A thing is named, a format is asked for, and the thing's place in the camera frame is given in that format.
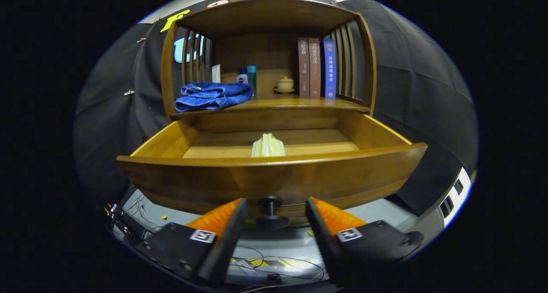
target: blue towel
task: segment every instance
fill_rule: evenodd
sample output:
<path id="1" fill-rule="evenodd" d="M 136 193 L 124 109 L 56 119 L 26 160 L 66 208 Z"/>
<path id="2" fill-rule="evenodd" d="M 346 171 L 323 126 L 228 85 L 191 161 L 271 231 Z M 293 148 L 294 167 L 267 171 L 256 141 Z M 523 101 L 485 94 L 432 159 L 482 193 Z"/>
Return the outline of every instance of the blue towel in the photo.
<path id="1" fill-rule="evenodd" d="M 186 96 L 175 101 L 177 112 L 215 110 L 237 105 L 251 99 L 253 90 L 249 84 L 200 82 L 183 86 L 181 94 Z"/>

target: wooden cabinet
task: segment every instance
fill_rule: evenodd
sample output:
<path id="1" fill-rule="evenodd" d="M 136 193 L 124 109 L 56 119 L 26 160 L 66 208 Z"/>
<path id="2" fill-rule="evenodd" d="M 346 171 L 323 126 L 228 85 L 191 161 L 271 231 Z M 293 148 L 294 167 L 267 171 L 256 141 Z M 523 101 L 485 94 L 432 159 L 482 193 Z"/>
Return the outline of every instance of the wooden cabinet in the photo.
<path id="1" fill-rule="evenodd" d="M 348 24 L 354 21 L 366 57 L 361 67 L 351 61 Z M 224 82 L 232 82 L 237 67 L 256 65 L 258 94 L 223 110 L 176 113 L 172 60 L 179 27 L 211 40 L 211 58 L 221 63 Z M 274 94 L 279 78 L 295 78 L 298 71 L 296 38 L 332 34 L 345 56 L 337 66 L 348 79 L 340 80 L 337 98 Z M 159 205 L 201 214 L 246 197 L 253 218 L 264 215 L 257 204 L 261 197 L 278 195 L 284 200 L 278 214 L 299 223 L 309 196 L 346 209 L 395 193 L 426 150 L 426 144 L 411 144 L 371 117 L 374 47 L 362 16 L 348 10 L 307 0 L 242 0 L 196 12 L 168 31 L 161 67 L 170 124 L 130 156 L 117 158 L 129 179 Z M 366 73 L 365 86 L 352 86 L 357 71 Z M 183 59 L 185 84 L 202 80 L 205 72 L 200 58 Z M 365 91 L 362 99 L 355 98 L 358 88 Z M 283 142 L 286 156 L 251 158 L 253 142 L 265 132 Z"/>

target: brown book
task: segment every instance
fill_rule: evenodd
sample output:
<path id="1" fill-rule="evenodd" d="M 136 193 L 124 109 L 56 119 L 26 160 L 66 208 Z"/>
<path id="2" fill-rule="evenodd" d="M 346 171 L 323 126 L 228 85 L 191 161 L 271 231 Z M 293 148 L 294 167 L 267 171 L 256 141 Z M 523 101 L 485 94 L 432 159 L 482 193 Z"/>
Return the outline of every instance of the brown book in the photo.
<path id="1" fill-rule="evenodd" d="M 310 98 L 319 98 L 322 80 L 321 58 L 319 54 L 319 39 L 309 39 L 310 51 Z"/>
<path id="2" fill-rule="evenodd" d="M 308 38 L 299 37 L 299 97 L 310 98 L 310 63 Z"/>

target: small bottle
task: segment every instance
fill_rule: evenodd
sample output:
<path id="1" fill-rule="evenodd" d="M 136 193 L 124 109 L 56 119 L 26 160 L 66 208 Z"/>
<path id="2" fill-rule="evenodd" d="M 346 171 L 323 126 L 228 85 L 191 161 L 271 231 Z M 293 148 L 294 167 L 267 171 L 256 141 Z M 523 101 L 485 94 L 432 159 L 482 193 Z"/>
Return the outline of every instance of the small bottle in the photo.
<path id="1" fill-rule="evenodd" d="M 238 76 L 236 77 L 237 84 L 248 84 L 247 74 L 245 74 L 245 68 L 240 68 Z"/>
<path id="2" fill-rule="evenodd" d="M 257 95 L 257 67 L 247 66 L 247 82 L 253 88 L 253 95 Z"/>

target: teal bottle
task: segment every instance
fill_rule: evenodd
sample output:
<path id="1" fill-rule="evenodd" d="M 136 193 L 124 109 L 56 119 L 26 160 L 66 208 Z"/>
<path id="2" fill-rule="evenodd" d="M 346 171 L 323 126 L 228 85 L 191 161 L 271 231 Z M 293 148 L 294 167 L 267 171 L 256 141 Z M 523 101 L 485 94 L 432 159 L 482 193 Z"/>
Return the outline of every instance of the teal bottle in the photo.
<path id="1" fill-rule="evenodd" d="M 257 95 L 257 67 L 247 66 L 247 84 L 253 88 L 253 95 Z"/>

